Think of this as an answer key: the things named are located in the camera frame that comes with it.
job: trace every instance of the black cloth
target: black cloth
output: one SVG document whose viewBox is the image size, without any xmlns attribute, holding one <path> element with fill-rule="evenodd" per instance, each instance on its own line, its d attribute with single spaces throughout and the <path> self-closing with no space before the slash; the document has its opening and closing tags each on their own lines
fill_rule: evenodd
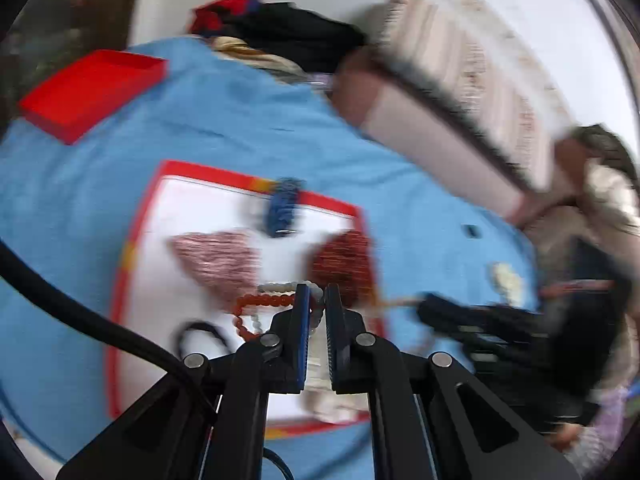
<svg viewBox="0 0 640 480">
<path fill-rule="evenodd" d="M 226 22 L 226 33 L 258 50 L 286 57 L 305 72 L 334 73 L 340 60 L 364 44 L 347 23 L 328 20 L 290 3 L 262 4 Z"/>
</svg>

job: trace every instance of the red frame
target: red frame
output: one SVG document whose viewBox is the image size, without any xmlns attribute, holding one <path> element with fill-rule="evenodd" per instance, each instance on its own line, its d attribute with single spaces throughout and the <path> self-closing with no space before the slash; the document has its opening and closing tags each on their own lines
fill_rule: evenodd
<svg viewBox="0 0 640 480">
<path fill-rule="evenodd" d="M 215 182 L 217 184 L 222 184 L 223 186 L 236 187 L 254 192 L 257 191 L 257 186 L 260 183 L 268 182 L 265 181 L 265 179 L 258 177 L 236 173 L 234 171 L 220 170 L 219 168 L 211 168 L 209 166 L 201 166 L 199 164 L 191 164 L 190 162 L 181 162 L 178 160 L 164 161 L 160 165 L 160 168 L 156 172 L 156 175 L 153 177 L 145 192 L 123 250 L 120 269 L 118 270 L 113 290 L 113 299 L 111 301 L 111 320 L 115 323 L 120 324 L 120 321 L 122 320 L 125 294 L 129 286 L 130 267 L 135 247 L 140 239 L 142 223 L 145 220 L 146 212 L 148 211 L 149 206 L 151 206 L 161 180 L 169 175 L 184 176 L 196 180 L 204 180 L 206 182 Z M 364 231 L 361 210 L 354 205 L 310 191 L 303 191 L 300 194 L 300 203 L 351 216 L 353 217 L 356 229 Z M 379 326 L 377 327 L 377 332 L 380 335 L 384 332 L 382 320 L 380 320 Z M 120 401 L 118 398 L 117 385 L 118 354 L 118 349 L 112 346 L 107 346 L 105 355 L 107 398 L 109 412 L 113 418 L 118 417 L 122 413 L 119 404 Z M 364 420 L 369 420 L 368 413 L 362 413 L 358 417 L 357 422 Z M 284 438 L 288 436 L 315 433 L 318 431 L 334 430 L 337 426 L 337 424 L 329 424 L 319 421 L 283 426 L 268 426 L 265 432 L 265 437 Z"/>
</svg>

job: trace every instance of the pink yarn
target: pink yarn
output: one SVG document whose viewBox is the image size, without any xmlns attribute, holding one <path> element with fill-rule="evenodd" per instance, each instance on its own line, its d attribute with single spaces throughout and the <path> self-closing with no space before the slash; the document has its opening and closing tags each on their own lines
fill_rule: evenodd
<svg viewBox="0 0 640 480">
<path fill-rule="evenodd" d="M 231 308 L 238 296 L 255 292 L 258 254 L 243 232 L 185 233 L 171 238 L 185 270 Z"/>
</svg>

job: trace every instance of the white beads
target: white beads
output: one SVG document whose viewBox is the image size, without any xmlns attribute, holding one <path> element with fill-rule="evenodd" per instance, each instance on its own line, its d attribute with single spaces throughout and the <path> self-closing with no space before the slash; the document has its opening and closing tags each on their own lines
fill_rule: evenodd
<svg viewBox="0 0 640 480">
<path fill-rule="evenodd" d="M 258 292 L 295 292 L 297 286 L 297 282 L 265 283 L 258 285 Z"/>
<path fill-rule="evenodd" d="M 317 286 L 314 282 L 310 282 L 309 280 L 305 280 L 304 283 L 309 287 L 311 291 L 311 295 L 313 296 L 316 303 L 322 303 L 322 289 Z M 265 283 L 263 285 L 258 285 L 258 292 L 295 292 L 296 287 L 298 286 L 298 282 L 287 282 L 287 283 Z"/>
<path fill-rule="evenodd" d="M 251 321 L 253 322 L 255 333 L 261 334 L 262 333 L 262 324 L 260 323 L 260 318 L 258 317 L 257 313 L 256 314 L 251 314 Z"/>
<path fill-rule="evenodd" d="M 316 328 L 318 328 L 318 326 L 320 325 L 323 314 L 324 309 L 322 308 L 316 308 L 315 310 L 311 311 L 311 314 L 309 315 L 309 332 L 311 334 L 315 332 Z"/>
<path fill-rule="evenodd" d="M 302 283 L 308 286 L 308 288 L 311 290 L 311 295 L 314 297 L 314 300 L 316 300 L 316 303 L 322 303 L 322 289 L 314 282 L 310 282 L 309 280 L 306 280 Z"/>
</svg>

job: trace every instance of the red tray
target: red tray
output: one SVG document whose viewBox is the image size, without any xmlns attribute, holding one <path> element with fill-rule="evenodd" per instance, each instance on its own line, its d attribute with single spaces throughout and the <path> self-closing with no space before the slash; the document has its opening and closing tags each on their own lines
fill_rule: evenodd
<svg viewBox="0 0 640 480">
<path fill-rule="evenodd" d="M 164 59 L 96 50 L 34 88 L 19 106 L 28 121 L 72 144 L 165 73 Z"/>
</svg>

